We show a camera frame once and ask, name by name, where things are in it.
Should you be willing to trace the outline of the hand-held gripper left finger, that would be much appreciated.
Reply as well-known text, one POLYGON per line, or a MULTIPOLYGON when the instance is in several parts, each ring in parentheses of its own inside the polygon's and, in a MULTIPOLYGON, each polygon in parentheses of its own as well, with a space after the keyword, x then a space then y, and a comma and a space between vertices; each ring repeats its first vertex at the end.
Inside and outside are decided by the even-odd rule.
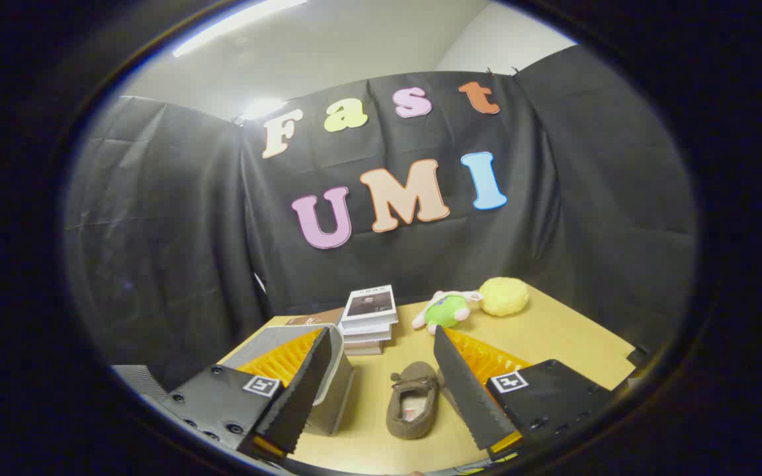
POLYGON ((325 379, 331 334, 312 329, 238 368, 214 364, 160 405, 230 451, 282 460, 296 449, 325 379))

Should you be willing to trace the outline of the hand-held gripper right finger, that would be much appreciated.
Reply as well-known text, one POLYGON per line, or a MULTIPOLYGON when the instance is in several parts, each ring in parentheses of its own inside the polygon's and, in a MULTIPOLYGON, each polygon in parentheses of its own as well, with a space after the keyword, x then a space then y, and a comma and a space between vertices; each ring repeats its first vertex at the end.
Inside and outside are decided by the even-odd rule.
POLYGON ((460 418, 492 459, 563 439, 612 400, 560 360, 526 364, 454 329, 437 329, 433 354, 460 418))

